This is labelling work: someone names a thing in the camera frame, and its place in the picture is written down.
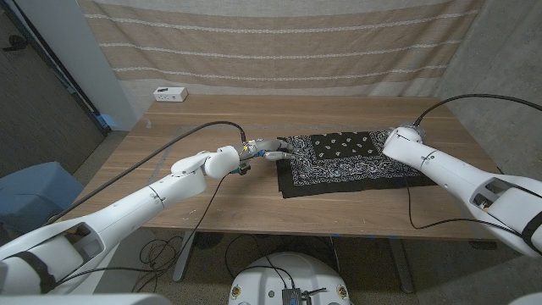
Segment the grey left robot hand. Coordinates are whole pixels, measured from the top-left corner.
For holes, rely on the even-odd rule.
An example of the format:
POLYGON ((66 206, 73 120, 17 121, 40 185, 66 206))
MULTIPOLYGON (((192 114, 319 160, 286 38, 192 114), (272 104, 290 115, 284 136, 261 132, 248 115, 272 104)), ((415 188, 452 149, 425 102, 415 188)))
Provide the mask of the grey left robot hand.
POLYGON ((240 161, 251 158, 264 157, 269 161, 291 159, 298 152, 298 149, 288 142, 280 139, 252 140, 243 146, 240 152, 240 161))

